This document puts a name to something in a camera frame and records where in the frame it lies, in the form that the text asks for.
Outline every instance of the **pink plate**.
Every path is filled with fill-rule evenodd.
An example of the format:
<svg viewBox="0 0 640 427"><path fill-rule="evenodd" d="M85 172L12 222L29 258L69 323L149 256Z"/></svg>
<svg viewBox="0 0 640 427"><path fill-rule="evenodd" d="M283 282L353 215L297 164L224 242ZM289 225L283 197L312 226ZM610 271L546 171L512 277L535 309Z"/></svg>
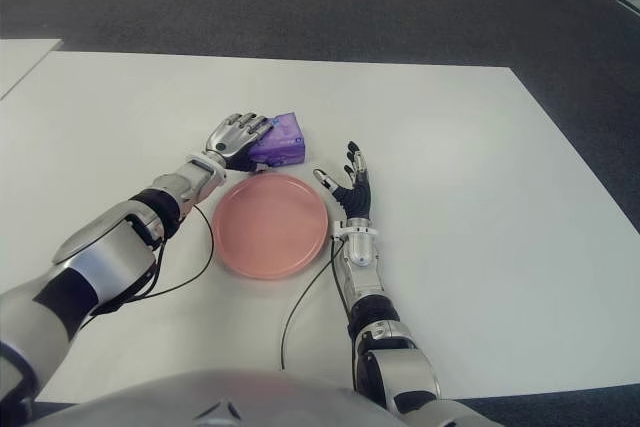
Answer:
<svg viewBox="0 0 640 427"><path fill-rule="evenodd" d="M327 235L327 209L304 182L260 174L240 182L213 214L213 239L227 267L254 279L278 279L304 268Z"/></svg>

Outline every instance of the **white table surface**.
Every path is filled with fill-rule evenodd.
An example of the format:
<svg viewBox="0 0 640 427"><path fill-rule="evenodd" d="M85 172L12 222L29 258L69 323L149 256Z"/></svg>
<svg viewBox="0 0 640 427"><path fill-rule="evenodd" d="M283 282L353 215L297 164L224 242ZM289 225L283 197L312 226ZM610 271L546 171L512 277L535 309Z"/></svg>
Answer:
<svg viewBox="0 0 640 427"><path fill-rule="evenodd" d="M59 43L60 39L0 39L0 99Z"/></svg>
<svg viewBox="0 0 640 427"><path fill-rule="evenodd" d="M365 152L383 278L445 396L640 381L640 236L506 68L52 52L0 108L2 289L173 171L228 113L291 110L308 161L282 172L315 185L316 166L344 177L349 139ZM206 259L208 232L191 217L160 287ZM273 282L216 264L182 291L97 319L41 398L84 401L202 368L275 370L283 318L327 257ZM349 385L330 275L295 318L287 358L296 375Z"/></svg>

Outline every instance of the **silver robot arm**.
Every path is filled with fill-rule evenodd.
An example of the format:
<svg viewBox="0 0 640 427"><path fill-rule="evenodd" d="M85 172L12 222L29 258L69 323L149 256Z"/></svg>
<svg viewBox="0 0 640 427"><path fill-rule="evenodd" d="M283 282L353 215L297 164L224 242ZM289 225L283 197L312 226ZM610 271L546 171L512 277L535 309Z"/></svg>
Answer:
<svg viewBox="0 0 640 427"><path fill-rule="evenodd" d="M400 321L378 274L377 231L369 218L371 189L364 156L350 142L345 166L352 188L339 185L324 171L315 177L345 210L333 237L344 242L336 258L341 298L349 317L354 388L412 426L497 426L464 405L440 399L429 360L409 328Z"/></svg>
<svg viewBox="0 0 640 427"><path fill-rule="evenodd" d="M203 152L87 224L60 246L48 272L0 296L3 418L28 418L89 314L117 310L149 282L157 268L153 251L225 181L225 168L255 169L248 151L271 128L265 120L230 116Z"/></svg>

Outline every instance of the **gray carpet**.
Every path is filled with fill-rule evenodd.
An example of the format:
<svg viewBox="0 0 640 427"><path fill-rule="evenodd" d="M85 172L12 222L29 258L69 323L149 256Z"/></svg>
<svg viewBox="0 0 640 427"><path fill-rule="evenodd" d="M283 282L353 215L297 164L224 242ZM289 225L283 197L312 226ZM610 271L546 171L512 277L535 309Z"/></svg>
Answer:
<svg viewBox="0 0 640 427"><path fill-rule="evenodd" d="M511 67L640 229L640 18L613 0L1 2L0 35L68 50ZM571 395L473 405L510 425L639 423L638 388Z"/></svg>

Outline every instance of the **black cable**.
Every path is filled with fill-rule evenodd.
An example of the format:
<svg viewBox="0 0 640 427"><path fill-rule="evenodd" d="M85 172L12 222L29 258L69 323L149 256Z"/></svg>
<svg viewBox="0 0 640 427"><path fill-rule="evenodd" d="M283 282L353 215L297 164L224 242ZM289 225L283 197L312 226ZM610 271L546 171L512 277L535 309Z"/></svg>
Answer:
<svg viewBox="0 0 640 427"><path fill-rule="evenodd" d="M347 322L351 318L349 314L349 308L347 307L347 301L344 298L344 294L342 293L342 289L340 288L340 282L338 281L338 274L336 272L336 256L333 255L333 245L331 246L331 272L333 273L333 280L336 283L336 289L338 289L338 295L340 295L340 300L342 301L342 307L344 307L344 313L347 316ZM351 383L353 385L353 390L356 390L356 344L354 340L351 340Z"/></svg>
<svg viewBox="0 0 640 427"><path fill-rule="evenodd" d="M340 301L342 302L342 307L344 308L344 313L349 319L349 308L347 307L347 301L344 298L344 294L342 293L342 289L340 288L340 282L338 281L338 273L336 272L336 263L334 262L336 256L333 255L334 243L331 243L331 272L333 273L333 280L336 283L336 288L338 289L338 295L340 295Z"/></svg>
<svg viewBox="0 0 640 427"><path fill-rule="evenodd" d="M156 269L153 272L153 280L151 281L151 284L149 284L149 287L147 287L147 290L145 290L143 293L138 294L138 295L134 295L133 297L131 297L129 300L127 300L127 304L130 302L135 302L137 300L141 300L143 298L145 298L156 286L156 284L158 283L158 279L160 278L160 267L162 266L162 259L164 257L164 248L167 245L167 241L165 240L164 242L162 242L162 244L160 245L160 250L158 251L158 262L156 262Z"/></svg>
<svg viewBox="0 0 640 427"><path fill-rule="evenodd" d="M90 318L89 320L87 320L84 324L82 324L82 325L80 326L80 329L78 329L78 330L82 330L82 329L84 329L87 325L89 325L91 322L93 322L97 317L98 317L97 315L94 315L93 317L91 317L91 318Z"/></svg>
<svg viewBox="0 0 640 427"><path fill-rule="evenodd" d="M196 280L198 277L200 277L202 274L204 274L204 272L207 270L207 268L211 264L211 260L213 259L213 252L214 252L214 247L215 247L214 242L213 242L213 228L211 227L211 223L209 222L209 219L207 219L207 216L204 214L204 212L202 212L202 210L200 210L200 208L197 205L194 205L193 208L196 209L200 213L200 215L204 219L205 223L207 224L207 228L209 229L209 234L211 235L211 251L209 252L209 258L207 259L207 263L204 265L202 270L200 270L200 272L198 272L196 275L191 277L189 280L186 280L186 281L182 282L181 284L178 284L178 285L176 285L174 287L171 287L169 289L162 290L160 292L156 292L155 294L150 294L151 290L156 286L156 284L158 282L158 278L160 276L160 267L162 265L162 259L164 257L164 249L165 249L165 246L166 246L166 241L165 241L160 246L160 251L158 252L157 267L156 267L156 271L154 273L153 280L151 281L151 285L144 291L144 293L136 295L134 297L131 297L129 300L126 301L126 303L138 302L140 300L150 299L151 297L157 297L159 295L163 295L163 294L167 294L169 292L173 292L174 290L177 290L177 289L179 289L181 287L184 287L187 284L190 284L191 282ZM89 320L87 320L84 324L82 324L80 326L79 330L84 329L87 325L89 325L89 323L93 322L93 320L96 319L99 315L103 315L103 314L94 315Z"/></svg>
<svg viewBox="0 0 640 427"><path fill-rule="evenodd" d="M282 337L280 337L280 369L281 370L285 369L285 365L284 365L284 344L285 344L285 340L287 338L287 330L289 330L289 324L291 323L291 319L293 318L293 314L295 314L296 309L300 305L300 302L302 302L302 299L304 299L304 296L307 295L307 292L309 292L309 289L311 289L311 287L316 282L316 280L318 280L318 277L320 277L323 274L323 272L325 270L327 270L327 267L329 267L331 264L333 264L333 261L335 260L337 255L340 253L340 251L342 250L343 246L344 246L344 242L342 243L342 245L340 245L340 248L334 254L335 244L333 242L333 239L331 240L331 258L329 259L329 261L326 264L324 264L324 266L318 271L318 273L313 277L313 279L311 279L311 282L309 282L307 284L305 289L302 291L302 294L300 294L300 297L298 297L298 300L296 300L296 303L294 304L293 308L291 309L291 312L289 312L289 317L287 317L287 321L284 324L284 329L282 330Z"/></svg>
<svg viewBox="0 0 640 427"><path fill-rule="evenodd" d="M196 275L191 277L189 280L185 280L181 284L178 284L178 285L173 286L173 287L171 287L169 289L166 289L166 290L161 290L160 292L156 292L155 294L146 295L145 297L143 297L141 299L137 299L134 302L137 302L138 300L150 299L152 297L157 297L159 295L168 294L169 292L173 292L174 290L177 290L177 289L179 289L181 287L184 287L187 284L190 284L191 282L196 280L198 277L200 277L202 274L204 274L205 271L209 268L209 265L211 264L211 260L213 259L213 252L214 252L214 247L215 247L215 244L213 242L213 228L211 227L211 223L209 222L209 219L207 219L207 216L204 214L204 212L202 212L202 210L200 210L200 208L197 205L194 205L193 208L196 209L200 213L200 215L202 216L202 218L204 219L204 221L207 224L207 227L209 229L209 234L211 234L211 250L209 251L209 258L207 259L207 263L204 264L204 267L202 268L202 270L200 272L198 272Z"/></svg>

